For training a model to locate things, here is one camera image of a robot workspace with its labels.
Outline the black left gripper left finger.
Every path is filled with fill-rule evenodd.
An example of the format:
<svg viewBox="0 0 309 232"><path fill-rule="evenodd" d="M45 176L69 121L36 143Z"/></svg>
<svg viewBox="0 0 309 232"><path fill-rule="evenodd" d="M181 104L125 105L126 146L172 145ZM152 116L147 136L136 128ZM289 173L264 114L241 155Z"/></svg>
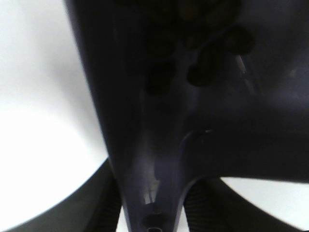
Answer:
<svg viewBox="0 0 309 232"><path fill-rule="evenodd" d="M69 197L17 226L11 232L114 232L121 199L110 163L98 170Z"/></svg>

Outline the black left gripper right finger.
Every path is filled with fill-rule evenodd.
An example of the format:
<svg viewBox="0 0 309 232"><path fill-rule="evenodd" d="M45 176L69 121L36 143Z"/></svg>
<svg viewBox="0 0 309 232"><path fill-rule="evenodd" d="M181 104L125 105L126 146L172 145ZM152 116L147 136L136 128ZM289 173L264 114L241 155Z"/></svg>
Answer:
<svg viewBox="0 0 309 232"><path fill-rule="evenodd" d="M241 197L219 178L200 179L184 211L190 232L300 232Z"/></svg>

